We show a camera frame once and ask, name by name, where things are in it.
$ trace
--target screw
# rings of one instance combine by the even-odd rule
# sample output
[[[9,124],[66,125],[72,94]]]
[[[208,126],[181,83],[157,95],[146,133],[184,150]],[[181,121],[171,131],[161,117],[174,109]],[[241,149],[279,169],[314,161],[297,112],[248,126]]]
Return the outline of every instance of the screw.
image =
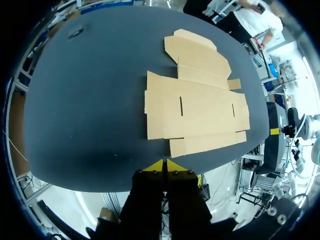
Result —
[[[266,211],[266,214],[269,216],[274,216],[277,214],[277,209],[274,206],[269,207],[269,209]]]
[[[284,215],[284,214],[280,214],[280,215],[277,217],[276,221],[278,222],[278,224],[283,225],[283,224],[286,223],[287,217],[286,217],[286,215]]]

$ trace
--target box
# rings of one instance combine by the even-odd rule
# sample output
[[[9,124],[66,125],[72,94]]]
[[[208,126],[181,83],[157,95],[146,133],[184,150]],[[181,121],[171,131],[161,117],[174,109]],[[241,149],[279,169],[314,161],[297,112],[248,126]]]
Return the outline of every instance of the box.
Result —
[[[117,223],[117,219],[116,219],[116,216],[114,215],[114,213],[105,207],[101,208],[99,218],[104,219],[104,220],[108,220],[110,222]]]
[[[171,157],[245,142],[250,129],[239,79],[228,80],[228,61],[207,38],[179,29],[164,38],[178,79],[147,72],[147,139],[170,139]]]

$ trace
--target black chair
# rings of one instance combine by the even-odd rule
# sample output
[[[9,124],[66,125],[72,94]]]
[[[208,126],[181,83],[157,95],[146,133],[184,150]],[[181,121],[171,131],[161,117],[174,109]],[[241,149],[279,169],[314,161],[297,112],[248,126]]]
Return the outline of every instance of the black chair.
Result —
[[[214,12],[212,16],[207,16],[202,13],[207,9],[207,6],[210,2],[210,0],[187,0],[186,4],[184,5],[183,12],[215,26],[216,24],[212,21],[212,19],[215,16],[220,15],[217,12]]]

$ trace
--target white shirt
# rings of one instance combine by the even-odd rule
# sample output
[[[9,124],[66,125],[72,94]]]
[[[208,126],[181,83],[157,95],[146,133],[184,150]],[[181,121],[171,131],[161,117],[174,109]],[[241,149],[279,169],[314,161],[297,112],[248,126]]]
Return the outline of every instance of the white shirt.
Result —
[[[266,30],[270,30],[274,35],[282,32],[284,26],[280,18],[271,11],[270,6],[263,0],[248,0],[250,4],[261,4],[265,11],[260,14],[252,9],[242,8],[239,11],[234,11],[234,15],[243,26],[243,28],[254,37]]]

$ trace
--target table surface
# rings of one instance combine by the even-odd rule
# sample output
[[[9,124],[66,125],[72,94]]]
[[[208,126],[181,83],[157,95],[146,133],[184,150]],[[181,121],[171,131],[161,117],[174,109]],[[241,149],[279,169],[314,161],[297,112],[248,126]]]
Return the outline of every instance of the table surface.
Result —
[[[72,39],[72,33],[83,31]],[[197,174],[239,158],[269,135],[266,100],[245,48],[193,16],[158,7],[120,6],[71,19],[43,50],[26,97],[23,135],[34,176],[84,192],[123,192],[132,176],[170,156],[169,140],[147,140],[147,71],[177,78],[164,37],[185,29],[214,42],[245,93],[244,143],[174,158]]]

